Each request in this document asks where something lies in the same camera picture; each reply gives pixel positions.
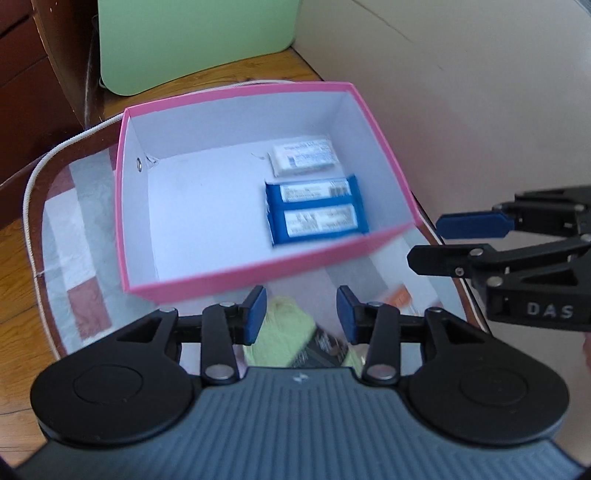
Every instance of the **das logo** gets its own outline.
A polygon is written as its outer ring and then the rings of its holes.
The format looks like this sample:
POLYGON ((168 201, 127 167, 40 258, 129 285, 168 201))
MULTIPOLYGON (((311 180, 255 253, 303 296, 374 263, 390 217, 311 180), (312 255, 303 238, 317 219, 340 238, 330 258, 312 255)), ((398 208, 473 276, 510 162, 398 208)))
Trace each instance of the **das logo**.
POLYGON ((542 317, 542 318, 561 318, 569 319, 573 316, 573 306, 564 305, 562 307, 556 307, 554 304, 547 306, 540 305, 537 302, 531 301, 527 304, 527 315, 530 317, 542 317))

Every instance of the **pink box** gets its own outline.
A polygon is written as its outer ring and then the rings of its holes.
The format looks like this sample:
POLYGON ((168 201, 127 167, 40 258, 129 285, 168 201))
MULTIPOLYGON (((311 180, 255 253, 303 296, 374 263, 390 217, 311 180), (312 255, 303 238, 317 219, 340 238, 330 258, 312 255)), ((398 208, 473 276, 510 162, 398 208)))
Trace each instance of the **pink box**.
POLYGON ((264 283, 366 255, 421 220, 402 171, 350 83, 196 92, 125 110, 116 169, 124 290, 157 303, 264 283), (277 144, 328 136, 355 174, 370 233, 273 247, 265 181, 277 144))

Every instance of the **white wall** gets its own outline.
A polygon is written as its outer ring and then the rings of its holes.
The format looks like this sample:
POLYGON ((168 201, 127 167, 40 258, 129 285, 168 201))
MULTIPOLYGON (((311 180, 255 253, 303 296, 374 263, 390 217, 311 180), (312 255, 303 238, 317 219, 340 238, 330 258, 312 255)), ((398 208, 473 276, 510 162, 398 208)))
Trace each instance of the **white wall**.
MULTIPOLYGON (((591 18, 574 0, 303 0, 295 47, 358 87, 432 219, 591 184, 591 18)), ((567 380, 559 439, 591 462, 582 335, 493 330, 567 380)))

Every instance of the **floor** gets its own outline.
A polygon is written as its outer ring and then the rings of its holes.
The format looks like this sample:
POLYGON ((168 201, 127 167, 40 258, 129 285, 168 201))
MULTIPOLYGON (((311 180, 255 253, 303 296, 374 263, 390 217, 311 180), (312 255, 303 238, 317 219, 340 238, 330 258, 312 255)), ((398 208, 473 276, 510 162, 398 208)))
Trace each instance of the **floor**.
MULTIPOLYGON (((136 103, 253 79, 319 77, 289 49, 188 75, 133 97, 107 94, 103 117, 136 103)), ((29 390, 37 374, 54 361, 37 312, 22 232, 20 219, 0 231, 0 456, 10 465, 21 463, 44 443, 29 390)))

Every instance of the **brown drawer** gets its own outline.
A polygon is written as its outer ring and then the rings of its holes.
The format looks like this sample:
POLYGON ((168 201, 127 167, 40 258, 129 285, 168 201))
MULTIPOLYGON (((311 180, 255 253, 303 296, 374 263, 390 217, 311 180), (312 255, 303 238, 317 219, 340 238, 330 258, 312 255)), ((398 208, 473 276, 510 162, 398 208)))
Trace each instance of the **brown drawer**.
POLYGON ((33 7, 30 0, 0 1, 0 35, 21 18, 32 13, 32 11, 33 7))
POLYGON ((0 86, 46 56, 33 18, 0 39, 0 86))
POLYGON ((0 87, 0 183, 82 128, 48 58, 0 87))

